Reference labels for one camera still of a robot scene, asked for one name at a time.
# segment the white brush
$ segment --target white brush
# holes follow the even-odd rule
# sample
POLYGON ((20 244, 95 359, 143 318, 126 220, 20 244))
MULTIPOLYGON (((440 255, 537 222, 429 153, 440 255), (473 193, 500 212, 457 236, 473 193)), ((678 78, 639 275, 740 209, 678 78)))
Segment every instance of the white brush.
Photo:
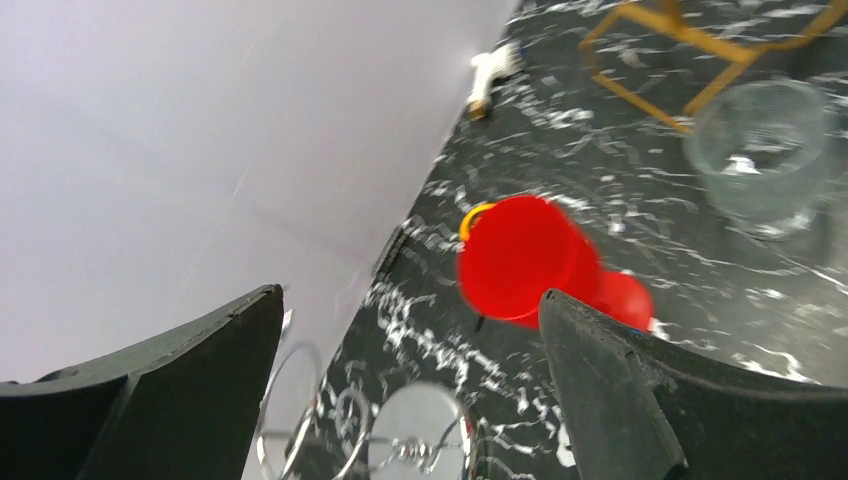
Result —
POLYGON ((492 106, 492 82, 524 69, 521 47, 517 42, 502 45, 492 53, 481 53, 471 59, 474 67, 474 86, 468 97, 468 116, 472 120, 485 117, 492 106))

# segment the silver metal object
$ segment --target silver metal object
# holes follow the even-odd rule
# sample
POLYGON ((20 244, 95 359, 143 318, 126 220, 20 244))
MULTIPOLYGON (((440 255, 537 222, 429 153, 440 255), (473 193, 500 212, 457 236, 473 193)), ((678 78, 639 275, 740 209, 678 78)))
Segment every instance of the silver metal object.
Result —
MULTIPOLYGON (((292 355, 307 344, 296 344, 274 370, 265 389, 254 431, 257 456, 266 480, 294 479, 294 465, 306 443, 321 442, 312 427, 318 394, 310 402, 293 431, 265 428, 268 398, 292 355), (269 439, 289 441, 289 454, 277 472, 268 458, 265 443, 269 439)), ((314 349, 312 360, 319 371, 320 359, 314 349)), ((316 391, 321 378, 316 374, 316 391)), ((359 429, 355 441, 346 448, 347 460, 332 480, 349 478, 355 469, 366 470, 375 480, 414 479, 470 480, 475 477, 477 427, 466 408, 447 389, 434 383, 416 382, 398 390, 380 409, 371 428, 371 406, 358 390, 347 389, 339 395, 333 412, 340 439, 351 430, 354 412, 359 410, 359 429), (362 449, 368 447, 368 464, 363 467, 362 449)))

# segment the white wall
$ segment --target white wall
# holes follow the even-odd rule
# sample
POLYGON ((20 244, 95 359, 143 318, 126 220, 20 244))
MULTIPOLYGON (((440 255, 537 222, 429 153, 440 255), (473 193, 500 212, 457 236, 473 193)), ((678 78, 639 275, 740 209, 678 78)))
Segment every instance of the white wall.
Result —
POLYGON ((0 380, 270 282, 326 367, 515 3, 0 2, 0 380))

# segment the round metal lid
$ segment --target round metal lid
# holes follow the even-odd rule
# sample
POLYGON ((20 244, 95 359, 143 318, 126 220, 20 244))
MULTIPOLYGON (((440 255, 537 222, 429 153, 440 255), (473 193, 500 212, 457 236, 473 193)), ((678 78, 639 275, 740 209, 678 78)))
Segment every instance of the round metal lid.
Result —
POLYGON ((368 465, 373 480, 470 480, 476 454, 476 426, 462 403, 440 385, 416 382, 380 409, 368 465))

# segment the red cup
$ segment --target red cup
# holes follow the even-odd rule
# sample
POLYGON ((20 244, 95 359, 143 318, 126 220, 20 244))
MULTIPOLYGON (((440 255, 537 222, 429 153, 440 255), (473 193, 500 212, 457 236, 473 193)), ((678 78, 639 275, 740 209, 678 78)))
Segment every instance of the red cup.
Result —
POLYGON ((539 302, 551 288, 597 303, 598 253, 558 206, 521 195, 481 210, 485 214, 463 222, 465 245, 457 259, 459 288, 474 310, 538 329, 539 302))

